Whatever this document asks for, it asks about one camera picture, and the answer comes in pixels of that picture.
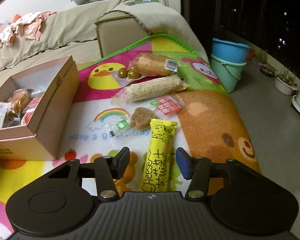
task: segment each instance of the blue bucket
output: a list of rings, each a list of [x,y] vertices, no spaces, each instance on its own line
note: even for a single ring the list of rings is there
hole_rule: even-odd
[[[246,44],[213,38],[212,54],[222,60],[242,64],[247,61],[250,47]]]
[[[238,80],[241,79],[241,71],[247,62],[232,63],[211,55],[211,69],[218,76],[228,93],[232,93]]]

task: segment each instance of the yellow snack package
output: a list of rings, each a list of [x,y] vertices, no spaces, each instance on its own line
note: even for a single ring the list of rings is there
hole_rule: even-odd
[[[150,128],[152,136],[143,169],[140,191],[167,191],[169,183],[172,138],[178,123],[167,120],[152,119]]]

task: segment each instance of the beige bedsheet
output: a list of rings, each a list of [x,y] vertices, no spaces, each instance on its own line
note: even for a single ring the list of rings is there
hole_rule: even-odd
[[[59,57],[72,55],[76,61],[77,66],[85,62],[96,61],[101,58],[98,41],[87,41],[84,43],[71,42],[67,46],[55,49],[47,50],[36,56],[21,61],[13,68],[8,68],[0,72],[0,87],[11,75],[18,73],[22,70],[30,68],[32,66],[41,64],[46,61],[50,61]]]
[[[78,6],[50,16],[42,26],[40,40],[16,37],[13,46],[0,48],[0,71],[48,48],[56,49],[73,41],[96,38],[94,22],[126,0],[104,0]]]

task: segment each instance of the olive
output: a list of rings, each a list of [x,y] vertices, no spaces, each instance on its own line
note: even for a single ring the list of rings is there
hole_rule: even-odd
[[[125,67],[119,69],[117,75],[119,78],[126,78],[127,77],[127,69]]]
[[[128,68],[128,71],[129,70],[133,70],[133,71],[137,71],[137,72],[139,71],[138,66],[136,66],[136,65],[130,65],[129,68]]]
[[[128,72],[128,78],[131,78],[131,79],[137,79],[137,78],[140,78],[141,77],[141,74],[135,70],[129,70]]]

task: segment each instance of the rainbow print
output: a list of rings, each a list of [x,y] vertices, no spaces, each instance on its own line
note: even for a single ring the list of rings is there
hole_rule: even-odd
[[[128,112],[122,108],[111,108],[111,109],[107,109],[105,111],[102,111],[100,114],[98,114],[95,117],[95,121],[101,120],[103,121],[104,119],[106,119],[108,116],[111,115],[117,115],[117,116],[125,116],[128,115]]]

